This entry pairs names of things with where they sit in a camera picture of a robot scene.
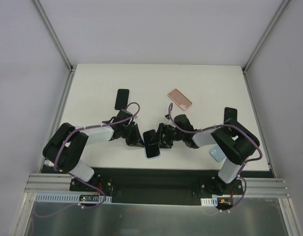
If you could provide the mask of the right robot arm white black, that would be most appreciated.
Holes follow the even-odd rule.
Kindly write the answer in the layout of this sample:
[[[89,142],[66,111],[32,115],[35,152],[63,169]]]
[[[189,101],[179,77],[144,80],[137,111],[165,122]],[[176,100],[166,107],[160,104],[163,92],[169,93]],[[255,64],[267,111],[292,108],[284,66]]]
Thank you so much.
[[[160,123],[156,131],[153,130],[150,135],[144,134],[145,145],[168,149],[173,147],[174,142],[182,141],[187,147],[198,149],[216,144],[225,159],[215,181],[215,188],[221,194],[232,189],[232,181],[237,178],[255,151],[262,157],[258,138],[234,118],[228,118],[223,124],[202,130],[195,129],[184,114],[177,115],[171,121],[173,125]]]

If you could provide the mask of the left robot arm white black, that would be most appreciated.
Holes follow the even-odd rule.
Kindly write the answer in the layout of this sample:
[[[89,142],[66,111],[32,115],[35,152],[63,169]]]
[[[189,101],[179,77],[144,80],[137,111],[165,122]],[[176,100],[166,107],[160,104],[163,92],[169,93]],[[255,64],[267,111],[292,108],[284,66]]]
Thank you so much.
[[[119,138],[125,139],[130,147],[144,147],[134,115],[124,109],[110,120],[86,128],[63,123],[44,147],[42,155],[53,163],[56,171],[81,179],[81,186],[86,191],[93,191],[98,179],[94,177],[93,168],[81,160],[82,153],[87,145]]]

